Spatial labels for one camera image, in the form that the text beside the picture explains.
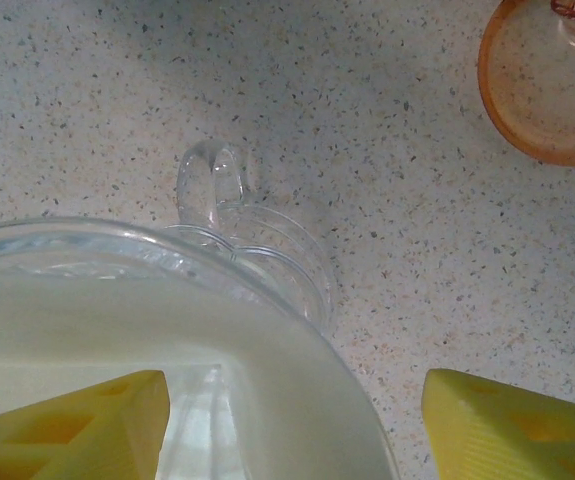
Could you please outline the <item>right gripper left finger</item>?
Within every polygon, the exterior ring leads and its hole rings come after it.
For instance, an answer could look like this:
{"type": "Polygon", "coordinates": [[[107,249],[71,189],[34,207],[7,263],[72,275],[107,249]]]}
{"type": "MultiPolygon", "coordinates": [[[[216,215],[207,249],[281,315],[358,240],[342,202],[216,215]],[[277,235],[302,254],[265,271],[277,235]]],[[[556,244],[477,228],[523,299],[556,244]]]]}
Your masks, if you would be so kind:
{"type": "Polygon", "coordinates": [[[153,479],[169,416],[160,370],[0,413],[0,479],[153,479]]]}

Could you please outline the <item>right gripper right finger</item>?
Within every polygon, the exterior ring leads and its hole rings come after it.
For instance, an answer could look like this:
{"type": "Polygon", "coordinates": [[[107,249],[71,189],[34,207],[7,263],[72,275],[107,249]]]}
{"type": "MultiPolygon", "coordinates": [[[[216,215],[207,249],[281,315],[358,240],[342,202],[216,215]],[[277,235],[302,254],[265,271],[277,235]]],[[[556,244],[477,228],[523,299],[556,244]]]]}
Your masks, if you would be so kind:
{"type": "Polygon", "coordinates": [[[441,479],[575,479],[575,403],[431,369],[422,417],[441,479]]]}

